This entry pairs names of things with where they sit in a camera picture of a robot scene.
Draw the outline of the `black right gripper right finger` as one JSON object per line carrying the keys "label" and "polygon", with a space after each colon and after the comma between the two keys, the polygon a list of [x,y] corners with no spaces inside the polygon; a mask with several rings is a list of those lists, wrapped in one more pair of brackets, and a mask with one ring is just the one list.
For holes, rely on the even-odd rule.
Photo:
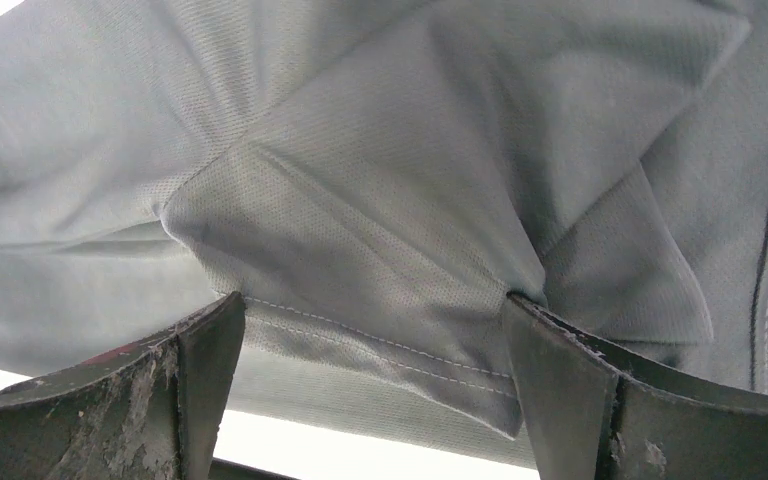
{"label": "black right gripper right finger", "polygon": [[517,294],[503,319],[542,478],[768,479],[768,395],[649,360]]}

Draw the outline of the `dark grey t shirt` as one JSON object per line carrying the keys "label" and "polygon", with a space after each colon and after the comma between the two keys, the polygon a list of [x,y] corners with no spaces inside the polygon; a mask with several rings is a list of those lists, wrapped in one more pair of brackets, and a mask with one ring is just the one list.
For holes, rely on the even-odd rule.
{"label": "dark grey t shirt", "polygon": [[233,291],[232,407],[497,461],[512,291],[768,394],[768,1],[0,16],[0,369]]}

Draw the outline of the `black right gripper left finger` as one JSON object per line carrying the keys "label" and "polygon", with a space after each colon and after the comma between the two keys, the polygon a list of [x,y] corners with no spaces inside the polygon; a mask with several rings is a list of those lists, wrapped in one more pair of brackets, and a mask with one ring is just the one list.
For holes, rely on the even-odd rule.
{"label": "black right gripper left finger", "polygon": [[245,332],[231,294],[0,390],[0,479],[204,479]]}

